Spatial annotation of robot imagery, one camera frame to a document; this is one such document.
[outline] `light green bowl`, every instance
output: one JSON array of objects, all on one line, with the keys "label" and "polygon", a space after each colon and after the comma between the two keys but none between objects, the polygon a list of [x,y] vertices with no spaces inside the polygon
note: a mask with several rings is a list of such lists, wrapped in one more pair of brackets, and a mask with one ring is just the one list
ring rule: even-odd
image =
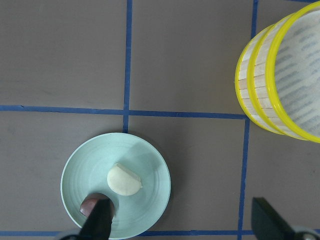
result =
[{"label": "light green bowl", "polygon": [[[115,163],[141,177],[142,188],[121,196],[107,183]],[[86,221],[79,209],[91,193],[107,195],[115,206],[110,239],[127,239],[148,230],[165,211],[171,190],[170,174],[161,154],[147,141],[126,133],[96,136],[79,146],[66,162],[61,177],[65,210],[79,227]]]}]

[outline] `gray floor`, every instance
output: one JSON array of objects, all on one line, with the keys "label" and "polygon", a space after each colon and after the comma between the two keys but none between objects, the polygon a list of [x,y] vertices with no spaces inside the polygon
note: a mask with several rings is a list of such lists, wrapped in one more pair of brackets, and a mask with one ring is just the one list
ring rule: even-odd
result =
[{"label": "gray floor", "polygon": [[[307,4],[260,0],[256,30]],[[241,230],[245,120],[234,72],[252,14],[252,0],[133,0],[129,109],[152,112],[130,114],[128,132],[161,152],[172,181],[150,231],[188,232],[135,239],[237,239],[222,232]],[[53,240],[50,232],[76,228],[60,197],[63,167],[86,140],[122,132],[123,116],[74,108],[124,109],[126,17],[126,0],[0,0],[0,240]],[[153,111],[223,115],[146,116]],[[242,229],[260,196],[289,223],[320,229],[319,155],[316,143],[251,123]]]}]

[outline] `yellow rimmed container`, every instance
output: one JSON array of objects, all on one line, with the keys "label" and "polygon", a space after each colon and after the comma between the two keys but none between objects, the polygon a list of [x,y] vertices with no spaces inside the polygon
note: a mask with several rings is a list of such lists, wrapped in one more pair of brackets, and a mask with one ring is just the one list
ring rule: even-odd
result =
[{"label": "yellow rimmed container", "polygon": [[[241,88],[242,59],[236,89]],[[320,1],[264,30],[250,54],[246,75],[250,103],[269,127],[263,125],[264,129],[320,143]],[[253,118],[249,109],[248,105],[249,114],[245,113]]]},{"label": "yellow rimmed container", "polygon": [[263,31],[261,31],[258,35],[256,35],[244,48],[239,58],[238,64],[236,66],[235,71],[235,92],[238,98],[238,101],[241,105],[241,108],[245,112],[245,114],[257,124],[259,127],[268,130],[273,133],[280,134],[279,131],[272,129],[258,114],[256,108],[254,107],[248,91],[248,65],[250,60],[252,59],[252,53],[259,43],[260,39],[266,34],[270,27],[267,27]]}]

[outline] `yellow rim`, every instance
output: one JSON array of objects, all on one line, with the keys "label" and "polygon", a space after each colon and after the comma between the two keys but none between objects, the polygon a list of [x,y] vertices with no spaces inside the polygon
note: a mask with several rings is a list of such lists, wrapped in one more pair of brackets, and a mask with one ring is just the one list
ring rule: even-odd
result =
[{"label": "yellow rim", "polygon": [[240,72],[240,67],[241,67],[241,63],[242,63],[242,60],[244,58],[244,55],[246,54],[246,52],[248,51],[248,48],[250,47],[250,45],[252,44],[253,40],[257,37],[258,35],[256,35],[253,39],[251,39],[249,41],[249,43],[245,46],[245,48],[243,49],[240,57],[239,57],[239,60],[237,62],[237,65],[236,65],[236,68],[235,68],[235,77],[234,77],[234,86],[235,86],[235,93],[236,93],[236,97],[238,99],[238,102],[242,108],[242,110],[244,111],[244,113],[248,116],[248,118],[254,122],[256,125],[258,125],[260,128],[263,128],[267,131],[270,131],[270,132],[273,132],[273,133],[277,133],[277,132],[274,132],[268,128],[266,128],[265,126],[263,126],[261,123],[259,123],[252,115],[251,113],[249,112],[249,110],[247,109],[247,106],[245,105],[243,99],[242,99],[242,96],[241,96],[241,93],[240,93],[240,86],[239,86],[239,72]]},{"label": "yellow rim", "polygon": [[249,93],[249,97],[251,99],[252,105],[255,109],[255,111],[259,114],[259,116],[262,118],[262,120],[267,123],[271,128],[273,133],[276,134],[285,134],[281,129],[279,129],[269,118],[268,116],[265,114],[265,112],[262,109],[262,106],[260,105],[259,101],[258,101],[258,96],[255,90],[255,81],[254,81],[254,75],[255,75],[255,64],[256,64],[256,59],[260,50],[261,45],[263,44],[263,42],[265,41],[265,39],[267,38],[268,34],[270,33],[270,31],[272,31],[274,28],[276,27],[276,24],[271,25],[269,27],[267,27],[265,30],[266,32],[264,33],[264,35],[259,39],[259,41],[256,43],[249,63],[248,63],[248,71],[247,71],[247,88],[248,88],[248,93]]},{"label": "yellow rim", "polygon": [[297,19],[299,19],[301,16],[310,12],[316,7],[320,7],[320,1],[312,3],[304,7],[303,9],[297,11],[296,13],[294,13],[285,22],[285,24],[279,29],[279,31],[277,32],[277,34],[275,35],[271,43],[271,46],[267,55],[267,61],[265,65],[265,78],[266,78],[266,89],[268,92],[268,96],[271,101],[272,107],[277,113],[278,117],[294,133],[300,135],[301,137],[307,140],[320,143],[320,137],[314,136],[308,133],[307,131],[303,130],[288,116],[283,105],[281,104],[281,101],[277,92],[276,79],[275,79],[276,58],[277,58],[277,53],[283,38],[287,34],[289,28],[294,24],[294,22]]}]

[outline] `blue tape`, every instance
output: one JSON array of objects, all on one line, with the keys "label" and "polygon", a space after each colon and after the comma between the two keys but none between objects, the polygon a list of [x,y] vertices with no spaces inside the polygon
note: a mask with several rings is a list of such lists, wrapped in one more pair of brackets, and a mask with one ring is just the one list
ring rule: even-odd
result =
[{"label": "blue tape", "polygon": [[0,112],[41,112],[41,113],[65,113],[65,114],[104,114],[123,115],[123,110],[118,109],[92,109],[56,106],[24,106],[24,105],[0,105]]},{"label": "blue tape", "polygon": [[55,237],[60,231],[0,231],[0,237]]},{"label": "blue tape", "polygon": [[130,76],[131,76],[131,45],[132,45],[132,0],[126,1],[126,37],[125,37],[125,73],[123,100],[123,132],[128,133],[130,107]]},{"label": "blue tape", "polygon": [[237,235],[236,230],[146,231],[139,236],[226,236]]},{"label": "blue tape", "polygon": [[244,122],[243,154],[242,154],[242,170],[241,170],[241,186],[240,186],[240,198],[239,198],[239,219],[238,219],[237,240],[242,239],[242,228],[243,228],[243,224],[244,224],[249,132],[250,132],[250,120],[246,119]]},{"label": "blue tape", "polygon": [[213,112],[181,112],[181,111],[141,111],[130,110],[130,116],[172,117],[172,118],[209,118],[209,119],[241,119],[248,120],[244,114],[213,113]]},{"label": "blue tape", "polygon": [[252,21],[251,21],[251,38],[252,39],[257,34],[258,4],[259,4],[259,0],[253,0]]}]

